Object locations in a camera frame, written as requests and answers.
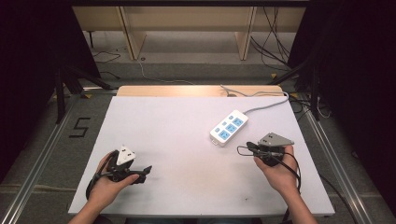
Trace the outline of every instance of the wrist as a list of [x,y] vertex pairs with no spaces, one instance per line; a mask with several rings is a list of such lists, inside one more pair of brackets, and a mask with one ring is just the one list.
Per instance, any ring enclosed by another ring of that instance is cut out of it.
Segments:
[[101,205],[100,203],[95,203],[92,201],[87,201],[87,203],[84,205],[84,208],[86,210],[89,210],[90,213],[99,215],[103,209],[106,207]]
[[278,191],[279,194],[282,196],[283,199],[288,199],[290,197],[300,196],[299,191],[297,188],[288,188],[288,189],[281,189]]

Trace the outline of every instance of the wire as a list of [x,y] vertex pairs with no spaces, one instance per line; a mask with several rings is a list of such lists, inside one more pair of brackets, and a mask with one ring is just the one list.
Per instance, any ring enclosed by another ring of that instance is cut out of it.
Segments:
[[346,206],[346,209],[349,211],[349,214],[352,216],[354,223],[358,224],[358,220],[356,219],[355,215],[352,212],[352,208],[350,207],[350,205],[347,203],[347,201],[343,198],[343,196],[341,195],[341,193],[335,188],[335,186],[323,175],[319,174],[320,178],[322,178],[334,191],[335,193],[338,195],[338,197],[341,199],[341,201],[344,203],[344,205]]
[[275,54],[271,53],[268,49],[265,49],[264,47],[260,46],[260,44],[253,38],[253,36],[251,37],[251,40],[253,40],[253,42],[257,45],[257,47],[261,50],[261,51],[259,51],[261,54],[263,54],[262,52],[265,51],[269,56],[266,54],[263,54],[264,56],[271,58],[271,59],[275,59],[275,60],[279,61],[280,63],[283,63],[284,65],[286,65],[289,68],[288,64],[285,61],[282,61],[281,59],[276,57]]
[[266,105],[266,106],[255,107],[255,108],[249,109],[249,110],[243,112],[243,114],[245,114],[245,115],[246,115],[247,113],[252,112],[252,111],[270,108],[270,107],[273,107],[273,106],[275,106],[275,105],[281,105],[281,104],[283,104],[283,103],[285,103],[285,102],[287,102],[287,101],[289,100],[289,95],[288,95],[288,93],[285,92],[285,91],[282,91],[282,92],[280,92],[280,91],[278,91],[278,92],[276,92],[276,91],[273,91],[273,92],[270,92],[270,91],[257,91],[257,92],[255,92],[254,94],[247,95],[247,94],[242,93],[241,91],[231,90],[231,89],[229,89],[229,88],[224,87],[223,85],[220,85],[220,86],[221,86],[224,90],[227,91],[227,95],[230,94],[230,93],[229,93],[230,91],[237,92],[237,93],[242,94],[242,95],[247,96],[247,97],[255,96],[255,95],[260,94],[260,93],[262,93],[262,94],[276,94],[276,93],[277,93],[277,94],[280,94],[280,93],[283,93],[283,94],[286,95],[286,100],[283,100],[283,101],[281,101],[281,102],[274,103],[274,104],[271,104],[271,105]]
[[108,61],[105,61],[105,62],[97,62],[97,61],[95,61],[96,63],[108,63],[108,62],[111,62],[111,61],[114,61],[114,60],[118,59],[118,58],[121,56],[121,55],[118,54],[118,53],[110,53],[110,52],[107,52],[107,51],[100,51],[100,52],[97,53],[97,54],[93,54],[92,57],[94,58],[94,57],[98,56],[98,55],[101,54],[101,53],[116,55],[116,57],[113,58],[113,59],[110,59],[110,60],[108,60]]
[[[273,159],[275,159],[275,160],[278,161],[280,164],[282,164],[283,166],[285,166],[289,171],[291,171],[292,174],[294,174],[294,175],[297,177],[297,181],[298,181],[297,190],[298,190],[299,193],[301,193],[301,192],[300,192],[300,188],[301,188],[301,185],[302,185],[302,180],[301,180],[300,165],[299,165],[299,163],[297,162],[297,159],[296,159],[293,155],[291,155],[291,154],[289,154],[289,153],[287,153],[287,152],[285,153],[285,155],[290,155],[290,156],[292,156],[292,157],[294,158],[294,160],[295,160],[295,162],[296,162],[296,164],[297,164],[297,171],[300,173],[300,175],[297,175],[297,173],[294,172],[294,170],[291,169],[291,168],[290,168],[286,163],[284,163],[283,161],[278,160],[276,157],[273,157]],[[289,208],[288,208],[288,209],[286,209],[286,212],[285,212],[285,215],[283,216],[282,222],[285,222],[286,220],[288,220],[288,219],[289,219],[289,215],[290,215],[290,211],[289,211]]]
[[282,59],[284,61],[286,61],[285,58],[283,57],[283,54],[285,54],[285,56],[287,58],[289,58],[288,54],[290,54],[290,52],[283,46],[282,42],[279,39],[279,35],[277,33],[277,13],[279,12],[279,8],[278,7],[274,7],[274,21],[273,21],[272,25],[271,25],[270,19],[268,18],[268,14],[267,14],[267,12],[265,10],[265,7],[263,7],[262,9],[263,9],[265,17],[266,17],[266,19],[268,21],[268,24],[269,24],[269,26],[271,28],[270,34],[271,33],[274,34],[274,37],[276,38],[277,49],[279,50],[279,53],[280,53]]
[[318,103],[317,103],[317,110],[319,112],[319,114],[324,118],[324,119],[328,119],[330,117],[330,115],[332,114],[332,111],[329,111],[328,115],[323,115],[322,112],[319,109],[319,98],[318,98]]
[[[253,48],[255,49],[255,50],[257,50],[262,56],[265,56],[265,57],[268,57],[268,58],[271,58],[271,59],[274,59],[272,56],[270,56],[270,55],[266,55],[266,54],[264,54],[263,52],[262,52],[262,50],[259,50],[259,49],[257,49],[256,48],[256,46],[254,46],[254,44],[252,43],[251,44],[252,46],[253,46]],[[265,66],[267,66],[267,67],[269,67],[269,68],[273,68],[273,69],[276,69],[276,70],[280,70],[280,71],[285,71],[285,72],[289,72],[289,70],[288,69],[283,69],[283,68],[277,68],[277,67],[273,67],[273,66],[271,66],[271,65],[269,65],[269,64],[267,64],[265,61],[264,61],[264,58],[262,57],[262,63],[265,65]]]
[[[236,151],[238,152],[239,155],[241,155],[241,156],[254,156],[253,154],[242,154],[242,153],[239,151],[239,148],[240,148],[240,147],[242,147],[242,146],[238,146],[238,147],[236,148]],[[256,149],[256,148],[251,148],[251,147],[242,147],[242,148],[247,148],[248,150],[252,150],[252,149],[253,149],[253,150],[255,150],[255,151],[258,150],[258,149]],[[301,188],[301,185],[302,185],[300,165],[299,165],[299,163],[297,162],[297,159],[296,159],[292,154],[290,154],[290,153],[288,153],[288,152],[285,152],[285,153],[284,153],[284,155],[289,155],[289,156],[291,156],[291,157],[294,158],[294,161],[296,162],[296,165],[297,165],[297,172],[294,171],[293,169],[291,169],[291,167],[289,167],[285,162],[283,162],[283,161],[279,160],[278,158],[272,156],[272,154],[269,153],[268,151],[258,151],[258,152],[256,152],[256,153],[257,153],[259,156],[264,156],[264,157],[267,157],[267,158],[272,158],[272,159],[276,160],[279,164],[283,165],[286,169],[288,169],[288,170],[297,178],[297,181],[298,181],[297,190],[300,192],[300,188]]]
[[100,73],[106,73],[106,74],[110,74],[111,76],[115,77],[116,79],[120,79],[120,77],[112,74],[111,72],[100,72]]
[[96,184],[96,182],[99,180],[99,178],[104,175],[109,175],[109,173],[102,174],[102,171],[103,171],[103,169],[105,169],[106,164],[111,160],[111,158],[114,157],[116,152],[117,152],[117,150],[114,150],[113,152],[111,152],[110,155],[108,155],[108,157],[106,158],[105,162],[103,162],[103,164],[99,168],[99,170],[93,175],[92,180],[88,184],[87,189],[85,191],[85,197],[87,198],[87,200],[90,198],[90,193],[93,189],[93,186]]
[[142,65],[142,63],[139,62],[139,61],[137,61],[137,62],[140,64],[140,67],[142,68],[142,76],[143,76],[144,78],[146,78],[146,79],[150,79],[150,80],[154,80],[154,81],[161,81],[161,82],[166,82],[166,83],[185,82],[185,83],[188,83],[188,84],[190,84],[190,85],[195,85],[194,83],[189,82],[189,81],[186,81],[186,80],[171,80],[171,81],[169,81],[169,80],[163,80],[163,79],[158,79],[158,78],[154,78],[154,77],[146,77],[145,72],[144,72],[144,70],[143,70],[143,65]]
[[306,111],[297,119],[297,122],[300,121],[300,119],[306,114],[308,113],[308,111],[310,111],[310,108],[307,108]]
[[289,102],[290,103],[294,103],[295,102],[295,103],[298,103],[301,106],[300,110],[298,110],[298,111],[294,111],[293,110],[294,114],[298,114],[298,113],[303,112],[303,109],[304,109],[305,106],[311,106],[310,104],[306,103],[306,102],[309,102],[309,101],[300,100],[300,99],[298,99],[297,97],[295,97],[295,96],[293,96],[291,94],[292,94],[292,92],[289,92],[289,97],[292,98],[292,100],[289,100]]

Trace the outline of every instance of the hand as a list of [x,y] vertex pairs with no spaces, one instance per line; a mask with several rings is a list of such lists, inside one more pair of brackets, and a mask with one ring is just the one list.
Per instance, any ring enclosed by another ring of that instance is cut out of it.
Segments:
[[[286,146],[285,153],[293,155],[293,146]],[[254,157],[254,161],[267,177],[271,187],[280,194],[283,194],[285,191],[297,190],[296,176],[282,164],[270,167],[258,157]],[[285,154],[283,156],[283,162],[292,170],[297,170],[297,163],[292,156]]]
[[[111,152],[107,153],[107,155],[102,158],[102,160],[99,162],[96,172],[99,172],[100,167],[110,154]],[[102,176],[93,186],[88,203],[96,204],[97,206],[101,207],[101,210],[106,208],[108,205],[113,203],[122,189],[134,183],[137,178],[139,178],[139,175],[130,175],[120,182],[113,182],[108,179],[107,176]]]
[[[99,172],[100,167],[105,163],[105,160],[110,153],[105,155],[99,162],[96,173]],[[82,207],[81,211],[79,211],[78,214],[69,221],[69,224],[93,223],[101,211],[113,203],[120,191],[134,183],[137,178],[139,178],[139,175],[130,175],[120,182],[113,182],[108,179],[107,176],[100,177],[91,190],[90,199],[84,207]]]

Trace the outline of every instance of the power cord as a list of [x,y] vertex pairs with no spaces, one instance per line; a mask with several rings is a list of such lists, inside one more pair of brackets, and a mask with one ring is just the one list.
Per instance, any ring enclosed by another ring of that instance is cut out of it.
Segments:
[[93,175],[92,180],[90,181],[90,183],[87,186],[87,189],[85,191],[85,197],[87,198],[87,200],[90,198],[90,193],[93,189],[93,187],[95,186],[96,182],[105,175],[111,175],[111,173],[104,173],[102,174],[103,169],[105,169],[106,164],[111,160],[111,158],[113,158],[117,153],[117,150],[114,150],[110,153],[110,155],[107,156],[105,162],[102,164],[102,166],[100,167],[100,169]]
[[353,218],[353,222],[355,224],[358,224],[358,220],[356,219],[355,215],[352,212],[352,208],[350,207],[350,205],[347,203],[347,201],[343,198],[343,196],[341,195],[341,193],[335,188],[335,186],[323,175],[319,174],[320,178],[322,178],[334,191],[335,193],[338,195],[338,197],[341,199],[341,201],[343,202],[343,204],[346,206],[346,209],[348,210],[349,214],[352,216]]
[[93,54],[92,57],[94,58],[94,57],[96,57],[96,56],[98,56],[99,54],[102,54],[102,53],[106,53],[106,54],[110,54],[110,55],[116,55],[116,57],[112,58],[110,60],[107,60],[105,62],[97,62],[97,61],[95,61],[96,63],[108,63],[108,62],[111,62],[111,61],[114,61],[114,60],[118,59],[121,56],[118,53],[110,53],[110,52],[107,52],[107,51],[100,51],[100,52],[98,52],[96,54]]
[[[304,110],[304,108],[305,108],[305,112],[297,119],[297,122],[298,122],[298,121],[300,121],[300,119],[301,119],[302,117],[304,117],[309,111],[312,110],[311,104],[310,104],[310,101],[309,101],[309,100],[301,100],[301,99],[298,99],[298,98],[296,98],[296,97],[294,97],[294,96],[292,96],[292,95],[290,96],[290,98],[293,99],[293,101],[291,101],[291,102],[296,102],[296,103],[298,103],[298,104],[301,105],[301,109],[300,109],[299,111],[293,111],[295,114],[303,112],[303,110]],[[318,97],[317,111],[319,112],[319,114],[320,114],[323,118],[328,119],[328,118],[332,115],[332,111],[329,111],[329,113],[328,113],[327,115],[325,115],[325,114],[323,114],[323,112],[321,111],[321,110],[324,109],[324,108],[329,108],[329,106],[327,105],[327,103],[322,103],[322,102],[320,101],[320,97]]]
[[271,22],[270,22],[270,20],[268,18],[268,14],[267,14],[267,12],[265,10],[265,7],[263,7],[262,9],[263,9],[265,17],[266,17],[266,19],[268,21],[268,24],[269,24],[269,26],[271,28],[270,34],[273,33],[274,37],[276,38],[276,44],[277,44],[277,49],[279,50],[279,54],[281,55],[283,61],[286,61],[285,58],[283,57],[283,54],[285,54],[285,56],[287,58],[289,58],[288,54],[290,54],[290,52],[283,46],[282,42],[279,39],[279,35],[277,33],[277,13],[279,12],[279,7],[274,7],[274,22],[273,22],[273,25],[271,25]]
[[111,72],[100,72],[100,73],[104,73],[104,74],[110,74],[111,76],[115,77],[116,79],[120,79],[120,77],[118,77],[118,76],[114,75],[114,74],[113,74],[113,73],[111,73]]
[[285,95],[286,95],[286,100],[284,100],[284,101],[281,101],[281,102],[278,102],[278,103],[274,103],[274,104],[271,104],[271,105],[266,105],[266,106],[261,106],[261,107],[256,107],[256,108],[249,109],[249,110],[247,110],[247,111],[245,111],[245,112],[243,113],[243,114],[245,114],[245,115],[246,115],[247,113],[252,112],[252,111],[266,109],[266,108],[269,108],[269,107],[273,107],[273,106],[275,106],[275,105],[281,105],[281,104],[283,104],[283,103],[285,103],[285,102],[287,102],[287,101],[289,100],[289,94],[288,94],[287,92],[285,92],[285,91],[282,91],[282,92],[280,92],[280,91],[278,91],[278,92],[276,92],[276,91],[273,91],[273,92],[269,92],[269,91],[257,91],[257,92],[255,92],[254,94],[248,95],[248,94],[242,93],[241,91],[235,91],[235,90],[229,89],[229,88],[227,88],[227,87],[224,87],[223,85],[220,85],[220,86],[221,86],[224,90],[227,91],[227,94],[228,94],[228,95],[230,94],[230,91],[237,92],[237,93],[242,94],[242,95],[244,95],[244,96],[246,96],[246,97],[255,96],[255,95],[257,95],[257,94],[268,94],[268,95],[271,95],[271,94],[272,94],[272,95],[275,95],[275,94],[280,94],[280,93],[282,93],[282,94],[285,94]]
[[270,66],[270,65],[268,65],[267,63],[265,63],[263,57],[262,57],[262,63],[264,63],[267,67],[271,67],[271,68],[274,68],[274,69],[277,69],[277,70],[289,71],[289,66],[288,66],[288,64],[287,64],[286,62],[282,61],[281,59],[279,59],[278,57],[276,57],[275,54],[271,53],[269,50],[267,50],[267,49],[265,49],[264,47],[262,47],[262,46],[253,38],[253,36],[251,37],[251,40],[253,40],[253,42],[251,42],[253,48],[254,48],[255,50],[257,50],[262,56],[265,56],[265,57],[270,58],[270,59],[275,59],[275,60],[279,61],[280,63],[283,63],[284,65],[286,65],[288,69],[275,68],[275,67],[273,67],[273,66]]
[[195,85],[194,83],[189,82],[189,81],[186,81],[186,80],[163,80],[163,79],[158,79],[158,78],[154,78],[154,77],[147,77],[147,76],[145,75],[144,70],[143,70],[143,65],[142,65],[142,63],[139,62],[139,61],[137,61],[137,62],[140,64],[140,67],[141,67],[141,69],[142,69],[142,76],[143,76],[144,78],[146,78],[146,79],[154,80],[154,81],[161,81],[161,82],[166,82],[166,83],[185,82],[185,83],[188,83],[188,84],[190,84],[190,85]]

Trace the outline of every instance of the white power strip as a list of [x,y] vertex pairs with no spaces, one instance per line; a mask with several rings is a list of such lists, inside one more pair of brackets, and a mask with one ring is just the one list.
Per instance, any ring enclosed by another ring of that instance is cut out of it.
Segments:
[[238,110],[234,110],[210,131],[212,143],[224,147],[247,122],[248,117],[246,115]]

